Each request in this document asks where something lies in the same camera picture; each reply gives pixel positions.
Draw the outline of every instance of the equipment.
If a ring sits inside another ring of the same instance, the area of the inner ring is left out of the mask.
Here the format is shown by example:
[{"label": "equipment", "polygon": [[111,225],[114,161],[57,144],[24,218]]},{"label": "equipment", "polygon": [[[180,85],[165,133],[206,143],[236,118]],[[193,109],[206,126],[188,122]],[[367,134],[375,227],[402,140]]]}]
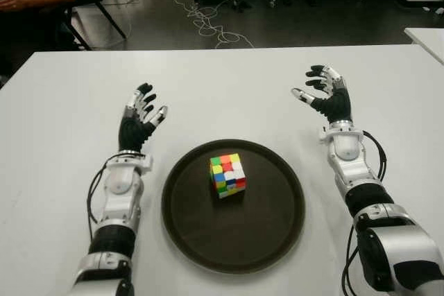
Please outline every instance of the equipment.
[{"label": "equipment", "polygon": [[444,295],[444,263],[435,242],[393,202],[366,163],[363,132],[353,126],[345,80],[322,65],[312,66],[307,76],[314,79],[306,84],[328,98],[298,88],[291,91],[330,123],[321,140],[328,146],[336,185],[353,217],[366,281],[377,291],[398,295]]},{"label": "equipment", "polygon": [[[91,235],[88,255],[80,261],[70,295],[134,295],[131,257],[141,215],[139,201],[144,191],[141,176],[151,169],[151,158],[140,150],[167,115],[164,106],[148,118],[153,109],[149,103],[156,97],[150,94],[152,88],[141,85],[125,106],[119,153],[107,160],[89,188],[88,222],[90,219],[97,222],[97,228],[94,238]],[[97,220],[91,210],[91,199],[105,169],[109,171],[105,181],[105,206]]]}]

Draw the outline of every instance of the round tray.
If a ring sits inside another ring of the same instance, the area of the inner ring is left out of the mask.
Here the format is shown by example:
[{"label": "round tray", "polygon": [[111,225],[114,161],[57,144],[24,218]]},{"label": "round tray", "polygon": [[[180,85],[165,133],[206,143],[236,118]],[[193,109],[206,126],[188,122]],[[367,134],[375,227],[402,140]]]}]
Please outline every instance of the round tray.
[{"label": "round tray", "polygon": [[[210,158],[239,153],[246,190],[219,199]],[[205,143],[170,172],[162,195],[166,230],[192,261],[243,274],[283,257],[299,236],[305,202],[298,178],[273,151],[242,140]]]}]

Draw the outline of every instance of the tangled cable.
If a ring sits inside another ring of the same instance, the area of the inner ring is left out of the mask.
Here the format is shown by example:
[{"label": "tangled cable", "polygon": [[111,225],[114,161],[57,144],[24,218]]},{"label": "tangled cable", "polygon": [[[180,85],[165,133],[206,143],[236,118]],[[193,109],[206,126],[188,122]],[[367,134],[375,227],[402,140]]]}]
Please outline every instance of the tangled cable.
[{"label": "tangled cable", "polygon": [[211,19],[214,19],[219,14],[218,9],[229,0],[222,1],[216,7],[202,7],[202,8],[192,8],[189,9],[185,3],[179,0],[173,0],[177,5],[183,7],[184,11],[187,13],[187,17],[194,18],[193,25],[198,28],[198,34],[203,37],[217,36],[218,43],[214,47],[219,48],[222,44],[237,43],[240,40],[244,40],[247,44],[254,49],[255,46],[250,40],[242,34],[233,33],[230,31],[225,31],[223,25],[213,26]]}]

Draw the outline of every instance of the colorful cube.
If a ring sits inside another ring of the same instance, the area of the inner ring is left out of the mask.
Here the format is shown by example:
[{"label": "colorful cube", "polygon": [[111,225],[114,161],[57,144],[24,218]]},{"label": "colorful cube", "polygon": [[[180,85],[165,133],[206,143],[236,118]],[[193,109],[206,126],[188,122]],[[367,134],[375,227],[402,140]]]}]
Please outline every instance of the colorful cube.
[{"label": "colorful cube", "polygon": [[212,157],[210,175],[219,199],[246,188],[246,176],[237,153]]}]

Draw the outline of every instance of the gray floor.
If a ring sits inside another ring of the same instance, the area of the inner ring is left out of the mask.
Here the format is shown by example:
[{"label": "gray floor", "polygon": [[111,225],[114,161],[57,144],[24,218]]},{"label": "gray floor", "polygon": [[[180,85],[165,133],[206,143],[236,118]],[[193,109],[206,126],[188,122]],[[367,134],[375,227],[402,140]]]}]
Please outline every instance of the gray floor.
[{"label": "gray floor", "polygon": [[[111,6],[125,3],[124,6]],[[179,0],[191,8],[193,0]],[[405,27],[444,27],[444,15],[422,8],[403,8],[394,0],[321,0],[309,7],[304,0],[292,6],[269,8],[267,0],[249,0],[253,8],[239,14],[228,5],[219,8],[213,26],[242,34],[257,48],[286,46],[334,46],[359,44],[407,44]],[[168,50],[214,49],[217,36],[202,37],[174,0],[104,0],[110,14],[128,34],[122,41],[106,18],[94,7],[79,8],[75,26],[96,49]],[[219,48],[246,48],[248,43],[220,44]]]}]

